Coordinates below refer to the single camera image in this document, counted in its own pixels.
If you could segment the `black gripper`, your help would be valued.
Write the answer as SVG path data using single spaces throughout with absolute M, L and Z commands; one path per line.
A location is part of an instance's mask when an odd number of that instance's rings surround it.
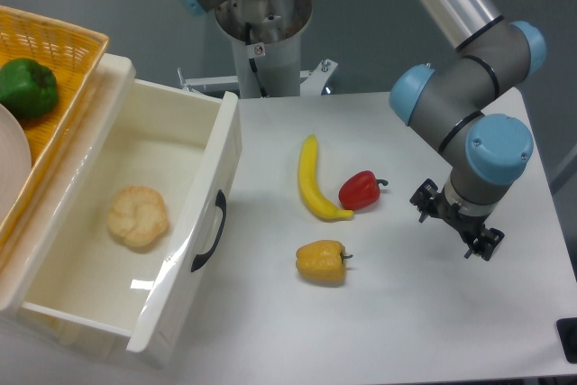
M 450 225 L 468 247 L 465 259 L 475 255 L 489 261 L 505 237 L 500 230 L 485 226 L 485 220 L 492 213 L 492 205 L 479 206 L 459 201 L 450 203 L 443 191 L 438 192 L 438 186 L 431 179 L 420 185 L 409 203 L 417 208 L 419 223 L 432 217 Z

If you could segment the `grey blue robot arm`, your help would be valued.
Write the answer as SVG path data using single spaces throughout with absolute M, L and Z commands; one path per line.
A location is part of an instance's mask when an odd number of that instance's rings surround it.
M 301 96 L 300 36 L 311 0 L 181 0 L 194 15 L 213 12 L 229 37 L 244 98 Z M 442 187 L 425 181 L 410 202 L 422 218 L 450 225 L 469 254 L 484 260 L 503 234 L 485 225 L 522 175 L 533 138 L 518 119 L 484 109 L 544 63 L 546 44 L 536 27 L 509 22 L 490 0 L 420 0 L 458 60 L 444 71 L 425 64 L 393 85 L 389 104 L 451 166 Z

